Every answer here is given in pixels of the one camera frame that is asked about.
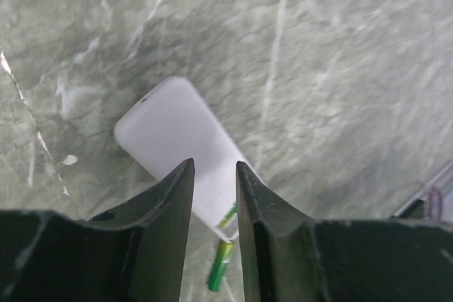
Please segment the white remote control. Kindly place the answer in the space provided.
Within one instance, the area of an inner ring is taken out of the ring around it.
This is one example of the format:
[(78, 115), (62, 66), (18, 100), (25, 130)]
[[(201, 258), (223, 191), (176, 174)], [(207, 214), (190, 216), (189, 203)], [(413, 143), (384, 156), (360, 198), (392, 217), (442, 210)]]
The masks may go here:
[(189, 80), (159, 83), (118, 120), (114, 136), (157, 180), (193, 159), (194, 215), (222, 240), (238, 238), (237, 219), (227, 228), (218, 224), (236, 203), (236, 164), (246, 159)]

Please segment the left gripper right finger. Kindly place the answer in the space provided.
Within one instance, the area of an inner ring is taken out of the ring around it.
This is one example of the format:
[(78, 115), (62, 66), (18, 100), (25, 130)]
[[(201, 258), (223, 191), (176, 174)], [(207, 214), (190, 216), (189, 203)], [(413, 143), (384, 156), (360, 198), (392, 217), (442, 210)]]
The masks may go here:
[(451, 301), (452, 225), (313, 219), (236, 165), (247, 301)]

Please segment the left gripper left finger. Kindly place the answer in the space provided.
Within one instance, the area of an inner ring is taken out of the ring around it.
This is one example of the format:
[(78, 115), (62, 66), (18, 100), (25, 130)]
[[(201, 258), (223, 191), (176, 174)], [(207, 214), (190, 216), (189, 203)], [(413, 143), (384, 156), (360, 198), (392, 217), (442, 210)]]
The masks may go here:
[(88, 221), (1, 212), (2, 301), (177, 301), (195, 166)]

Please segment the green battery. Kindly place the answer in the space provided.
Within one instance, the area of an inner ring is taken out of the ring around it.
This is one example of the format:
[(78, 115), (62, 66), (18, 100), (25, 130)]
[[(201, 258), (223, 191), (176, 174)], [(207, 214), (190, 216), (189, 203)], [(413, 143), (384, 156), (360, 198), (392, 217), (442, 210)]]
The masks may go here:
[(207, 288), (218, 292), (233, 253), (234, 243), (221, 241), (207, 280)]
[(237, 219), (237, 205), (234, 204), (230, 210), (226, 213), (223, 219), (219, 222), (219, 228), (227, 228), (230, 224), (235, 222)]

